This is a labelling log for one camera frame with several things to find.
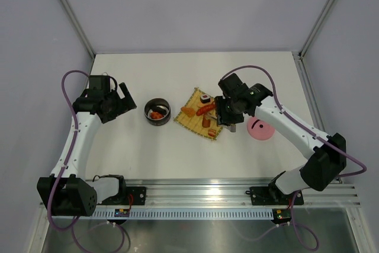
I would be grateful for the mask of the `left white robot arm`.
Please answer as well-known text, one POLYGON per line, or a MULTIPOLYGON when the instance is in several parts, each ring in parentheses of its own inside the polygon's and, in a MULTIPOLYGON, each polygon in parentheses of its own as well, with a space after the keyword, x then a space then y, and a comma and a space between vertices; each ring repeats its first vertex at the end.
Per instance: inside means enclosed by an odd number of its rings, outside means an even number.
POLYGON ((91 216, 96 206, 122 204, 131 199, 121 175, 85 179, 89 153, 98 129, 137 106, 125 83, 109 75, 90 75, 88 87, 69 102, 72 122, 62 154, 48 177, 37 182, 37 191, 51 216, 91 216))

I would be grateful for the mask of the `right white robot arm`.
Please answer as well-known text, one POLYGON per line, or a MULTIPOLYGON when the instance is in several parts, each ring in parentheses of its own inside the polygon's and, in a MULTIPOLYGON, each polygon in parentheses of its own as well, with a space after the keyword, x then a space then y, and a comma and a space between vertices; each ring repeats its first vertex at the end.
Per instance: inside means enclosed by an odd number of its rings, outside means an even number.
POLYGON ((215 97, 217 124, 242 123, 244 116, 255 117, 272 126, 291 142, 307 162, 291 171, 278 174, 267 186, 274 203, 283 203, 292 193, 311 188, 323 191, 346 167, 346 140, 302 123, 291 116, 262 84, 251 87, 235 74, 218 82, 221 96, 215 97))

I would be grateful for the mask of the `pink round lid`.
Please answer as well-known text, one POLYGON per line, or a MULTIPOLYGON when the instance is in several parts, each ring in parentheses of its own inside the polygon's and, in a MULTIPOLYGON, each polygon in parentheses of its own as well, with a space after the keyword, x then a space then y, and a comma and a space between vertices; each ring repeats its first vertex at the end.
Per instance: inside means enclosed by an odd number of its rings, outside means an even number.
POLYGON ((248 120, 246 128, 252 138, 260 141, 269 140, 275 133, 275 129, 271 125, 256 117, 248 120))

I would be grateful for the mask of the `black seaweed roll toy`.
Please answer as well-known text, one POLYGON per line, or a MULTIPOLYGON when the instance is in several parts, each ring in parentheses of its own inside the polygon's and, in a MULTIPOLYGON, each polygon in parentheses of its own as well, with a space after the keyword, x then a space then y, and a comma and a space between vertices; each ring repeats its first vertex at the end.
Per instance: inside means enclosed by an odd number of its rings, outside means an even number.
POLYGON ((154 105, 152 107, 152 111, 157 112, 157 113, 161 113, 161 114, 166 114, 168 112, 166 107, 162 106, 162 105, 154 105))

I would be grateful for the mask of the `orange shrimp toy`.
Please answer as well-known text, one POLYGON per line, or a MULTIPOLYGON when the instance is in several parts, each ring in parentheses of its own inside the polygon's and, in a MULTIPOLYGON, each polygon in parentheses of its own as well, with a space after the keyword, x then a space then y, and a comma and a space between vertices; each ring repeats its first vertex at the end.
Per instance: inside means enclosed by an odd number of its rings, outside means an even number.
POLYGON ((159 113, 159 112, 153 111, 150 113, 150 118, 153 120, 160 120, 160 119, 164 118, 164 115, 159 113))

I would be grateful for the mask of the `red sausage toy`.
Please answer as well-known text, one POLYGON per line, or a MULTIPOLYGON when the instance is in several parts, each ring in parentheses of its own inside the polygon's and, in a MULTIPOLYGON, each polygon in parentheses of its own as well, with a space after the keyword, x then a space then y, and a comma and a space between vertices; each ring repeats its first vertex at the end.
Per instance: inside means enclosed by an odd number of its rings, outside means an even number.
POLYGON ((197 116, 201 116, 209 111, 212 111, 213 109, 215 109, 215 104, 212 103, 212 104, 208 104, 208 105, 205 105, 205 106, 202 106, 201 108, 199 108, 196 112, 196 115, 197 116))

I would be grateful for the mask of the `metal tongs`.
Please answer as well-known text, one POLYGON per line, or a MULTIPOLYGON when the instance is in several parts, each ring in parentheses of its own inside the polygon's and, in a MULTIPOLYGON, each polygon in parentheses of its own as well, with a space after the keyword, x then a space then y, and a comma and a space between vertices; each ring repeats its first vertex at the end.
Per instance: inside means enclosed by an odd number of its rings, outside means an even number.
POLYGON ((236 125, 235 124, 229 124, 229 123, 224 124, 224 123, 221 123, 220 121, 218 121, 217 116, 214 116, 214 115, 212 115, 210 113, 207 113, 205 115, 205 117, 207 119, 214 120, 216 122, 216 125, 221 126, 221 127, 225 128, 225 129, 227 129, 230 133, 236 133, 236 125))

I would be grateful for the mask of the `round metal lunch box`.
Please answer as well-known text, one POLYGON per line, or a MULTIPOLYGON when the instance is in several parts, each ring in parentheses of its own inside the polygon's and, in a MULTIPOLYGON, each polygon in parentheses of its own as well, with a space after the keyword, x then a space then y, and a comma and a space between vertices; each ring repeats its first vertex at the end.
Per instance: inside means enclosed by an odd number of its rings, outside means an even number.
POLYGON ((153 98, 144 107, 146 120, 153 126, 163 126, 171 119, 171 106, 163 98, 153 98))

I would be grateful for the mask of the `brown rectangular food toy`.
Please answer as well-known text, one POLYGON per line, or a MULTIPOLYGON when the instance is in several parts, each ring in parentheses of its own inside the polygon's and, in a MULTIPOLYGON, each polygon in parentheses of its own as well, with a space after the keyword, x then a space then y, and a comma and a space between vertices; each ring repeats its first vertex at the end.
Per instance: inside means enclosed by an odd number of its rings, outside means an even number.
POLYGON ((211 124, 211 120, 204 117, 202 120, 202 127, 203 128, 209 128, 210 124, 211 124))

